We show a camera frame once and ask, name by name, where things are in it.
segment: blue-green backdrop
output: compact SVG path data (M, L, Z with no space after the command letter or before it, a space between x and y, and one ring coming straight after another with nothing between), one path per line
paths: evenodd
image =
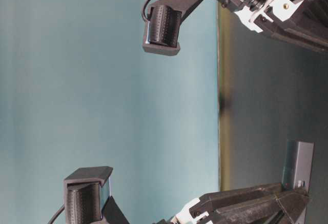
M1 224L47 223L78 167L114 167L131 223L218 190L216 3L168 58L141 49L143 1L0 0Z

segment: black cable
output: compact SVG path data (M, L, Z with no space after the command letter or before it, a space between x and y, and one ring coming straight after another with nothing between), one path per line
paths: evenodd
M50 219L48 224L53 224L55 222L55 220L57 219L57 217L59 217L59 215L62 213L62 211L64 211L64 209L65 209L65 205L61 206L60 209Z
M147 5L149 4L150 1L151 1L151 0L146 0L145 4L143 5L142 11L141 11L142 19L143 19L145 22L149 22L149 19L148 19L147 16L146 16L146 8L147 8Z

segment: gray floor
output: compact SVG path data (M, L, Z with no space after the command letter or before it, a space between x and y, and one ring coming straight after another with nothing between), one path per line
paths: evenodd
M230 188L281 180L286 142L315 143L307 223L328 223L328 55L267 39L231 18Z

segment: screw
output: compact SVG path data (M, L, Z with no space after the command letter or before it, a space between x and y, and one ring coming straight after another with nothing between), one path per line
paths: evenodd
M266 19L264 16L261 16L261 21L266 23L268 19Z
M222 7L226 8L228 6L228 4L230 3L230 0L225 0L224 3L222 3Z

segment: metal bracket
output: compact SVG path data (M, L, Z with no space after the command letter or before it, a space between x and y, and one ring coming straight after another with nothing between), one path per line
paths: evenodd
M287 147L282 184L286 190L303 187L309 192L314 144L290 141ZM305 224L306 209L295 222Z

